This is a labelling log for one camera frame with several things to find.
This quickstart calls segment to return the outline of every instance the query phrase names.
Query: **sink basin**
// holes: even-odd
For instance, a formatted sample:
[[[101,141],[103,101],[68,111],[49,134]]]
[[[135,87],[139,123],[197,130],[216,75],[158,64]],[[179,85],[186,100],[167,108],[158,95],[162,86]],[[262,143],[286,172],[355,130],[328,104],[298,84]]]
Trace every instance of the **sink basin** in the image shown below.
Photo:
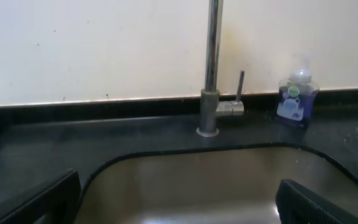
[[[75,223],[281,223],[281,179],[358,217],[358,186],[340,170],[306,151],[270,147],[118,162],[89,185]]]

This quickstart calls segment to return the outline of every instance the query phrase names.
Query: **green logo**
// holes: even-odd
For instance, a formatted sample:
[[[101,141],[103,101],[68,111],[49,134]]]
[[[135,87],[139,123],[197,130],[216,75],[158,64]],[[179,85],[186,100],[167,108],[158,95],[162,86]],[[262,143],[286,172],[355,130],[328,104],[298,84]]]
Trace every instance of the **green logo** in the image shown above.
[[[296,86],[291,86],[288,88],[288,94],[292,97],[296,97],[299,95],[299,89]]]

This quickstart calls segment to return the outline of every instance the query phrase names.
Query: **white wall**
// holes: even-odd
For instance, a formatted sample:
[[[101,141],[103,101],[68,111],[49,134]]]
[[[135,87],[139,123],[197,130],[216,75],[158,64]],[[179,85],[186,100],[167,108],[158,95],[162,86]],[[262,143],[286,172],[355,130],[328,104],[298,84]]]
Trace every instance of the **white wall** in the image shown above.
[[[0,0],[0,106],[199,96],[209,0]],[[358,1],[226,0],[218,88],[278,90],[312,52],[322,89],[358,88]]]

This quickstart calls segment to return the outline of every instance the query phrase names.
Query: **soap dispenser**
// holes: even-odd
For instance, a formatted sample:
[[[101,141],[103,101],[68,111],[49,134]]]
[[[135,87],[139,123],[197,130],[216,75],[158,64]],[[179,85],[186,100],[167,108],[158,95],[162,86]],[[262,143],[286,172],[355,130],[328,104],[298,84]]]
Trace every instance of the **soap dispenser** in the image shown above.
[[[314,98],[319,86],[311,81],[309,54],[296,54],[301,60],[301,68],[292,71],[289,78],[280,80],[276,119],[290,126],[309,126]]]

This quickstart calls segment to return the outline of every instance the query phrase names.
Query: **white pump top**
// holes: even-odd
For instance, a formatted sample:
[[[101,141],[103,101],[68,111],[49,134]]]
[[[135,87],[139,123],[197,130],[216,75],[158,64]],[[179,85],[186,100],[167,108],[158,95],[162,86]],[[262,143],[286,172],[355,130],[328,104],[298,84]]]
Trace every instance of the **white pump top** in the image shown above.
[[[291,73],[290,80],[299,83],[311,82],[311,71],[309,69],[311,62],[310,54],[295,54],[294,56],[300,58],[301,68],[294,70]]]

